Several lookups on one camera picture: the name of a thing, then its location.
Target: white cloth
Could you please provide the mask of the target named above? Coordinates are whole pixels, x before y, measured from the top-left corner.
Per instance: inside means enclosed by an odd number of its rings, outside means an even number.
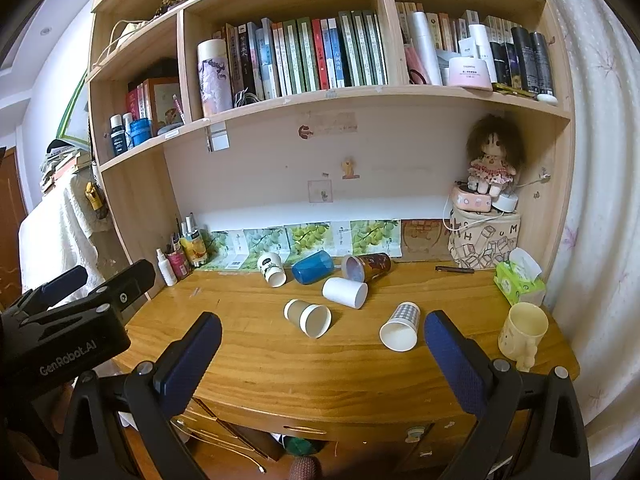
[[[22,291],[50,282],[63,272],[83,266],[88,279],[62,303],[84,298],[105,281],[105,267],[115,262],[99,262],[92,235],[113,229],[111,216],[98,220],[84,196],[91,180],[91,168],[67,173],[56,187],[25,218],[20,226],[20,269]]]
[[[575,95],[575,167],[548,280],[580,363],[575,389],[594,480],[640,435],[640,54],[603,0],[553,0]]]

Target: bolt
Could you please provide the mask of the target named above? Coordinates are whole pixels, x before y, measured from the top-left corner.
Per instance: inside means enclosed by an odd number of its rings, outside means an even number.
[[[511,368],[511,365],[504,359],[496,359],[494,361],[494,368],[499,372],[507,372],[509,368]]]
[[[138,375],[147,375],[153,369],[154,364],[151,361],[142,361],[138,366],[136,366],[136,373]]]
[[[569,372],[563,366],[557,366],[554,368],[554,373],[561,379],[566,379],[569,376]]]

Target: doll face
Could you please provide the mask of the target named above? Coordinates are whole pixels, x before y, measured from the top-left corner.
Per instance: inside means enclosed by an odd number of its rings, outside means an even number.
[[[486,155],[499,156],[500,158],[504,158],[506,152],[504,151],[504,146],[500,143],[500,137],[496,133],[489,134],[482,145],[482,152]]]

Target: wooden desk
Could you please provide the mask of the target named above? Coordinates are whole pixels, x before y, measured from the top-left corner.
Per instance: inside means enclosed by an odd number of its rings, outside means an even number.
[[[257,430],[321,440],[404,440],[407,429],[463,415],[424,343],[393,352],[378,332],[401,301],[424,316],[442,309],[490,358],[509,303],[493,272],[436,272],[432,263],[398,264],[374,282],[360,310],[323,300],[322,282],[269,288],[259,273],[194,272],[145,304],[127,325],[131,346],[116,360],[130,369],[155,360],[201,312],[220,316],[222,345],[195,396],[221,420]],[[292,298],[323,302],[332,326],[310,339],[283,316]],[[550,320],[532,371],[578,363]]]

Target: curtain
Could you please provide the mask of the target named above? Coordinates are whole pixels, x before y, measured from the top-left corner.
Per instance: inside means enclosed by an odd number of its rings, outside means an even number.
[[[591,477],[640,435],[640,54],[603,0],[552,0],[575,95],[575,167],[546,302],[580,363]]]

